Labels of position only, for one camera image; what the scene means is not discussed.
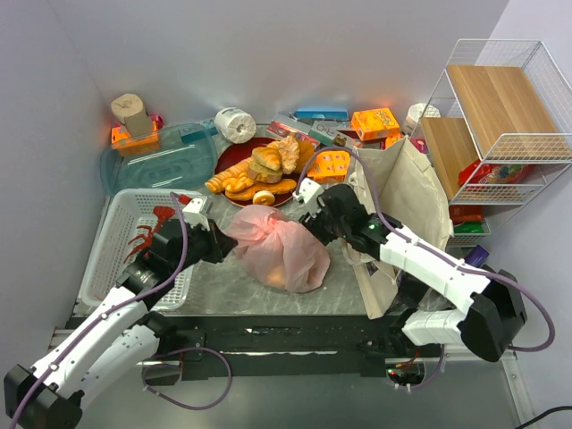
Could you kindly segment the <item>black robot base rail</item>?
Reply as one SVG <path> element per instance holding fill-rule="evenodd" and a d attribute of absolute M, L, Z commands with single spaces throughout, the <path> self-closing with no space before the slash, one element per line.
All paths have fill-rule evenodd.
<path fill-rule="evenodd" d="M 177 364 L 184 381 L 209 377 L 359 374 L 383 377 L 392 360 L 437 358 L 438 345 L 415 346 L 400 317 L 364 315 L 155 316 L 153 359 Z"/>

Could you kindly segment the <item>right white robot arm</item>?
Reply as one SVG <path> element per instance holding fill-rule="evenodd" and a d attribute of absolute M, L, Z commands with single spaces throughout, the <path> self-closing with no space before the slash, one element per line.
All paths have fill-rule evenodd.
<path fill-rule="evenodd" d="M 375 261 L 392 265 L 435 290 L 451 310 L 410 309 L 395 326 L 406 347 L 460 345 L 477 357 L 498 361 L 526 322 L 521 294 L 479 269 L 417 237 L 389 217 L 381 221 L 346 184 L 324 189 L 304 179 L 293 197 L 306 208 L 300 222 L 324 245 L 344 240 Z"/>

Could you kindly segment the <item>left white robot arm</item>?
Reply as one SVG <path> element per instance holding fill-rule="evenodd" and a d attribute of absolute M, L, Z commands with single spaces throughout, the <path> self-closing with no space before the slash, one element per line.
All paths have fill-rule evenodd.
<path fill-rule="evenodd" d="M 5 376 L 11 426 L 76 427 L 116 378 L 170 343 L 173 329 L 153 308 L 179 272 L 200 261 L 221 263 L 237 244 L 214 221 L 163 223 L 72 334 L 31 368 L 17 365 Z"/>

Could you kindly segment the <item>beige canvas tote bag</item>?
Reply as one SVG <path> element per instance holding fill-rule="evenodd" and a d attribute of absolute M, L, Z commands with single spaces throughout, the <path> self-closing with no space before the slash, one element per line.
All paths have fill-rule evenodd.
<path fill-rule="evenodd" d="M 414 232 L 418 237 L 444 250 L 453 232 L 449 201 L 427 156 L 404 138 L 380 150 L 354 148 L 359 161 L 350 163 L 345 182 L 369 214 L 374 203 Z M 383 316 L 398 293 L 398 269 L 359 253 L 349 243 L 341 243 L 346 261 L 353 266 L 357 283 L 370 319 Z"/>

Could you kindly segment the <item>pink plastic grocery bag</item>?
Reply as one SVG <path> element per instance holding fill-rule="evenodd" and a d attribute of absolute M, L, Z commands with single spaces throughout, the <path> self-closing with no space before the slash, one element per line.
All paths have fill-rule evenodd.
<path fill-rule="evenodd" d="M 327 249 L 278 209 L 246 206 L 223 233 L 237 241 L 234 254 L 245 272 L 265 286 L 291 293 L 322 286 L 331 262 Z"/>

